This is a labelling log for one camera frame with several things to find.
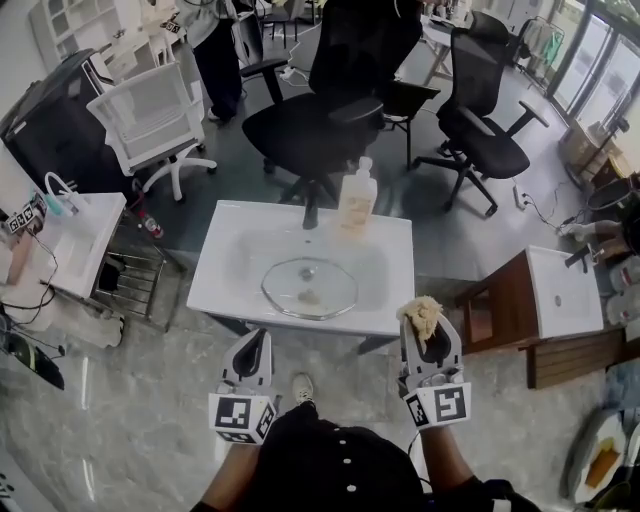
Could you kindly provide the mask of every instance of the chair armrest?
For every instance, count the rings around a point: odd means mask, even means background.
[[[337,124],[351,124],[371,119],[382,112],[382,102],[373,96],[359,99],[329,113],[329,119]]]
[[[286,66],[289,63],[287,59],[266,59],[256,64],[251,64],[240,70],[240,76],[248,78],[250,76],[257,75],[258,73],[264,73],[265,71],[275,70],[280,66]]]
[[[538,112],[535,108],[533,108],[531,105],[529,105],[526,101],[520,100],[518,103],[520,103],[520,105],[522,105],[522,107],[527,112],[530,112],[531,115],[533,117],[535,117],[542,126],[544,126],[545,128],[549,128],[549,123],[544,118],[544,116],[542,114],[540,114],[540,112]]]
[[[495,133],[493,133],[491,129],[482,122],[482,119],[471,112],[467,107],[458,107],[458,112],[471,121],[471,124],[473,124],[473,126],[480,130],[484,135],[487,135],[488,137],[495,136]]]
[[[534,109],[528,103],[520,100],[518,103],[522,105],[524,108],[524,114],[522,114],[518,119],[516,119],[515,123],[511,125],[511,127],[507,130],[507,135],[509,137],[513,137],[516,133],[518,133],[522,128],[524,128],[529,121],[532,119],[536,119],[542,126],[545,128],[549,128],[549,123],[547,120],[539,114],[536,109]]]
[[[282,96],[282,91],[280,90],[278,79],[276,78],[276,68],[285,66],[288,62],[289,61],[287,59],[263,60],[262,62],[257,62],[256,64],[251,64],[251,66],[242,68],[240,70],[240,76],[247,78],[249,76],[262,73],[264,81],[267,84],[267,89],[269,89],[271,99],[274,103],[282,103],[282,101],[284,101],[284,97]]]
[[[427,100],[435,98],[440,89],[394,80],[384,87],[384,113],[413,119]]]

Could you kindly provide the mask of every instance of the chair base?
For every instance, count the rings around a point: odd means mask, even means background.
[[[188,148],[183,149],[177,155],[169,158],[169,163],[163,165],[158,171],[156,171],[151,178],[142,187],[143,193],[148,193],[153,184],[163,176],[167,174],[171,175],[171,186],[173,188],[173,199],[178,204],[183,204],[186,201],[184,194],[180,188],[180,168],[187,165],[199,165],[207,168],[208,174],[214,174],[218,164],[213,160],[205,160],[204,158],[189,158],[187,155],[193,148],[198,148],[198,151],[202,152],[200,144],[192,144]]]
[[[290,202],[296,195],[304,194],[304,220],[303,229],[314,229],[318,226],[318,192],[320,186],[329,194],[329,197],[338,204],[338,191],[329,176],[322,175],[316,179],[299,178],[291,187],[280,196],[279,204]]]
[[[460,156],[460,152],[457,152],[454,148],[452,148],[446,142],[442,146],[440,146],[439,149],[442,150],[443,152],[446,152],[446,151],[450,152],[449,154],[454,158],[454,160],[452,161],[452,160],[445,160],[443,158],[431,158],[426,156],[419,156],[411,164],[411,169],[417,169],[418,167],[420,167],[420,164],[430,164],[430,165],[436,165],[438,167],[444,167],[446,169],[452,169],[458,173],[458,179],[456,180],[456,184],[453,187],[451,196],[443,206],[443,209],[445,212],[449,212],[451,210],[451,208],[453,207],[453,203],[458,197],[458,192],[460,191],[460,187],[462,186],[464,179],[468,178],[469,181],[471,181],[471,183],[473,183],[475,187],[478,190],[480,190],[480,192],[482,192],[482,194],[491,203],[491,206],[485,212],[485,217],[487,218],[492,217],[498,211],[498,203],[496,203],[495,199],[489,193],[489,191],[485,188],[485,186],[482,184],[480,179],[478,179],[478,177],[473,173],[473,170],[471,168],[472,164],[471,162],[469,162],[469,159],[467,158],[465,160],[462,160]]]

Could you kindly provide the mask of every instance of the wall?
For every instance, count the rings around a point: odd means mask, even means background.
[[[46,76],[28,13],[36,0],[8,0],[0,7],[0,117],[22,96],[29,84]],[[0,142],[0,208],[13,213],[28,199],[33,182]]]

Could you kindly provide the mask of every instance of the gray floor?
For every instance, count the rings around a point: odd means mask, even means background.
[[[186,308],[189,282],[170,331],[131,324],[117,348],[94,349],[56,331],[59,391],[0,355],[0,440],[59,512],[187,511],[214,476],[225,445],[208,429],[207,396],[234,336]],[[359,339],[272,329],[283,410],[289,382],[304,370],[323,417],[373,429],[406,450],[415,435],[397,396],[397,347],[357,357]],[[525,383],[524,354],[465,359],[472,419],[454,428],[482,479],[505,478],[543,510],[572,510],[558,494],[569,446],[604,399],[604,372],[543,391]],[[419,449],[413,459],[424,472]]]
[[[319,33],[319,29],[315,29],[300,37],[302,44],[293,52],[292,64],[310,69]],[[271,55],[286,55],[282,40],[276,40],[274,49],[267,51]],[[191,55],[183,51],[181,60],[184,74],[197,77]],[[432,60],[433,54],[427,46],[419,43],[403,66],[405,80],[422,83]],[[301,77],[293,81],[304,83]],[[441,88],[442,92],[435,100],[427,102],[425,108],[436,111],[449,97],[451,82],[435,79],[431,85]],[[493,118],[508,127],[523,112],[518,100],[526,100],[539,108],[550,122],[548,129],[531,122],[517,135],[516,140],[531,160],[530,168],[518,176],[517,181],[535,199],[544,216],[554,210],[554,191],[557,189],[558,201],[551,222],[559,224],[575,215],[582,204],[579,192],[568,181],[556,154],[557,141],[566,127],[535,87],[528,89],[528,86],[525,77],[507,71]],[[247,115],[270,105],[271,100],[260,78],[247,82],[245,88],[247,98],[239,115],[229,125],[218,128],[205,121],[208,155],[219,163],[218,174],[208,176],[201,169],[187,169],[182,178],[187,195],[184,205],[173,203],[170,180],[161,180],[156,185],[158,190],[150,200],[150,209],[162,223],[166,233],[164,243],[171,249],[200,250],[218,199],[273,202],[282,192],[281,183],[294,181],[291,174],[281,169],[275,179],[262,172],[262,156],[246,139],[241,125]],[[281,82],[281,88],[285,96],[308,91],[305,87],[294,88],[284,82]],[[435,115],[427,111],[418,114],[413,133],[414,155],[429,154],[444,140]],[[456,173],[423,165],[418,171],[407,174],[405,140],[404,133],[399,130],[381,133],[370,146],[369,154],[374,159],[374,172],[379,181],[376,213],[413,221],[416,273],[477,280],[529,244],[548,248],[564,245],[554,230],[539,220],[532,207],[525,212],[516,208],[511,180],[487,182],[500,204],[498,213],[491,219],[484,218],[488,202],[469,182],[463,186],[454,209],[444,214],[440,207],[453,188]],[[339,185],[340,177],[335,179]],[[329,200],[325,205],[335,207]]]
[[[318,31],[302,36],[294,63],[309,69]],[[411,55],[407,79],[421,81],[432,59],[420,45]],[[185,67],[192,65],[184,59]],[[446,99],[450,84],[427,105]],[[218,129],[206,124],[209,156],[219,164],[216,176],[201,170],[184,173],[188,196],[174,205],[163,180],[151,201],[161,220],[167,245],[197,252],[217,199],[275,201],[281,188],[261,170],[261,156],[240,129],[246,113],[269,104],[262,80],[246,84],[242,115]],[[297,93],[283,84],[285,94]],[[495,118],[505,125],[520,114],[517,100],[542,106],[552,127],[532,124],[518,136],[531,168],[518,182],[549,214],[554,190],[566,178],[555,154],[562,134],[560,120],[527,82],[507,74]],[[442,142],[435,118],[421,112],[415,122],[414,153],[427,153]],[[557,247],[561,241],[531,210],[518,211],[512,182],[490,182],[500,203],[490,220],[479,192],[467,186],[449,215],[440,213],[453,186],[452,172],[422,168],[405,174],[404,137],[381,134],[371,147],[381,193],[378,213],[407,217],[414,223],[416,271],[428,280],[478,279],[529,243]],[[292,181],[284,171],[280,180]],[[580,200],[572,185],[558,188],[554,220],[576,213]],[[233,336],[205,315],[186,308],[189,284],[170,331],[159,336],[131,324],[122,345],[104,351],[49,332],[69,354],[57,362],[67,382],[60,392],[36,378],[15,360],[0,355],[0,439],[25,473],[60,512],[156,510],[186,511],[201,496],[224,456],[224,445],[207,426],[207,394]],[[397,347],[388,353],[356,358],[359,340],[273,330],[278,374],[275,385],[287,398],[294,371],[308,371],[317,389],[322,415],[343,424],[368,426],[406,449],[415,435],[407,411],[396,395]],[[472,420],[455,428],[462,451],[483,478],[507,478],[545,510],[562,509],[558,488],[569,445],[586,415],[604,398],[604,372],[544,391],[525,384],[524,354],[493,352],[467,357],[473,384]]]

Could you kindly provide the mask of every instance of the metal rack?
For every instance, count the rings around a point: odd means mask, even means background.
[[[549,23],[547,20],[545,20],[542,16],[536,16],[535,18],[529,18],[525,24],[522,26],[522,30],[520,31],[520,34],[518,34],[518,41],[516,43],[516,49],[515,52],[513,54],[513,59],[514,59],[514,64],[515,67],[521,71],[522,73],[525,73],[530,80],[532,80],[532,82],[534,82],[536,85],[538,85],[540,88],[542,88],[543,91],[545,91],[548,87],[548,83],[546,82],[547,80],[547,74],[549,73],[549,70],[551,69],[551,66],[553,65],[553,63],[556,60],[556,57],[558,56],[558,52],[556,52],[556,54],[554,55],[553,59],[551,60],[551,62],[549,62],[547,64],[547,68],[544,70],[544,73],[542,74],[542,77],[536,76],[536,73],[534,70],[529,69],[529,67],[525,67],[521,64],[518,64],[518,60],[520,60],[520,48],[522,47],[522,45],[524,45],[524,35],[527,32],[527,28],[529,27],[529,25],[531,23],[533,23],[535,20],[540,20],[542,22],[544,22],[545,24],[549,25],[550,27],[552,27],[554,29],[554,31],[556,31],[557,33],[561,34],[561,38],[560,38],[560,46],[562,46],[562,44],[564,43],[564,36],[565,36],[565,32],[564,30],[562,30],[558,25],[556,25],[555,23]]]
[[[129,240],[123,247],[122,243],[118,243],[122,236],[118,235],[125,233],[129,234]],[[116,290],[109,291],[100,287],[100,276],[105,264],[113,260],[124,264],[124,270],[119,272]],[[165,311],[163,321],[157,323],[152,318],[154,304],[160,298],[160,282],[163,277],[168,277],[165,274],[168,274],[169,267],[176,271],[175,294],[169,301],[170,305]],[[181,263],[155,243],[140,224],[140,220],[125,210],[103,258],[91,296],[88,299],[80,299],[71,294],[61,293],[98,311],[107,309],[143,322],[160,332],[166,332],[178,307],[180,285],[185,272],[186,268]]]

